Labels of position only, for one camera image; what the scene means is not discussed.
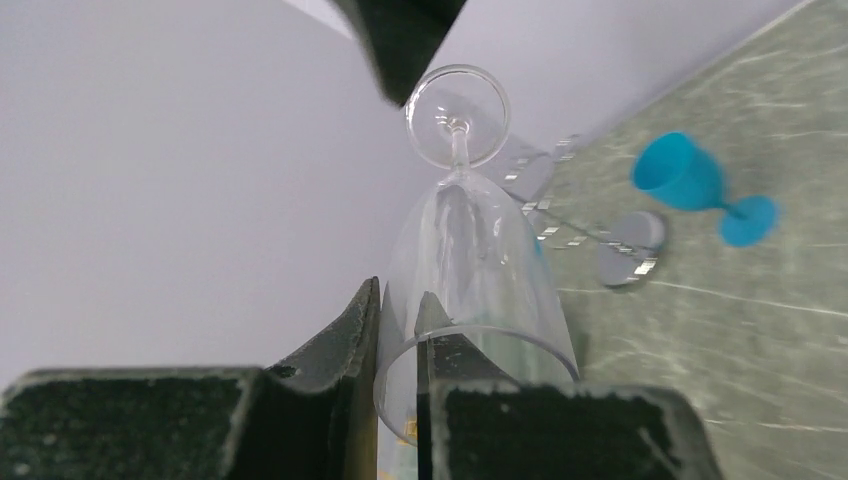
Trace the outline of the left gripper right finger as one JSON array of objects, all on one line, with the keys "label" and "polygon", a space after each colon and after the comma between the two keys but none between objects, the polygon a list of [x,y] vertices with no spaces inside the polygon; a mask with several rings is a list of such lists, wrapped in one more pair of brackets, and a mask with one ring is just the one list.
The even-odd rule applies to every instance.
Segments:
[{"label": "left gripper right finger", "polygon": [[519,382],[462,334],[417,347],[421,479],[719,479],[701,418],[651,385]]}]

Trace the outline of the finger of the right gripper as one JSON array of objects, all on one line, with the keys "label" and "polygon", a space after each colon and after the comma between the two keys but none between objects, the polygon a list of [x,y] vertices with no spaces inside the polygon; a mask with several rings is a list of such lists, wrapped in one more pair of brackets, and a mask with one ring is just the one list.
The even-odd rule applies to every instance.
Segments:
[{"label": "finger of the right gripper", "polygon": [[381,95],[404,107],[465,0],[334,0],[363,47]]}]

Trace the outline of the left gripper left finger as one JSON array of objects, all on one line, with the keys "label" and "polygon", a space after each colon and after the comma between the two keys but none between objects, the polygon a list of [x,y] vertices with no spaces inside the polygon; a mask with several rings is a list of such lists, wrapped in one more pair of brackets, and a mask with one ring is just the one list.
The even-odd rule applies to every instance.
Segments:
[{"label": "left gripper left finger", "polygon": [[373,479],[377,278],[269,367],[43,369],[1,398],[5,479]]}]

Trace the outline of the small clear cup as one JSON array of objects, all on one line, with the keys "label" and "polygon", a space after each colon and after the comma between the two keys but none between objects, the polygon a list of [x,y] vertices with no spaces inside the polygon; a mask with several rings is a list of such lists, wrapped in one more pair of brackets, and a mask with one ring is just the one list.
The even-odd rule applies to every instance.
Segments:
[{"label": "small clear cup", "polygon": [[446,172],[401,229],[381,308],[374,403],[407,445],[432,379],[580,377],[541,243],[519,203],[480,172],[505,145],[510,114],[502,85],[467,64],[426,74],[405,106],[414,149]]}]

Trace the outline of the silver wire cup rack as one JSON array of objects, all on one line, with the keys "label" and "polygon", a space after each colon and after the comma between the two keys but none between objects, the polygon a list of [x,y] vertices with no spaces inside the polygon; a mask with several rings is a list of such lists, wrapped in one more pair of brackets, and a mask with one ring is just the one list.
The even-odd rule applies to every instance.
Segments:
[{"label": "silver wire cup rack", "polygon": [[644,209],[624,209],[614,216],[591,198],[583,181],[558,183],[556,173],[572,171],[586,146],[579,134],[550,150],[510,134],[492,172],[530,221],[545,251],[564,252],[591,242],[601,286],[613,291],[638,288],[660,263],[667,223],[661,214]]}]

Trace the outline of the blue plastic wine glass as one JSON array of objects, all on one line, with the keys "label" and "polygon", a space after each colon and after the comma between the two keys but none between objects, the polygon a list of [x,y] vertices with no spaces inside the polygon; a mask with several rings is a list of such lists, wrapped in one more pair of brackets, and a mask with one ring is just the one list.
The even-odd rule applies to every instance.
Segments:
[{"label": "blue plastic wine glass", "polygon": [[778,224],[778,205],[768,196],[729,200],[721,164],[685,132],[671,131],[652,140],[637,155],[630,181],[635,189],[673,209],[722,210],[717,231],[732,247],[756,245]]}]

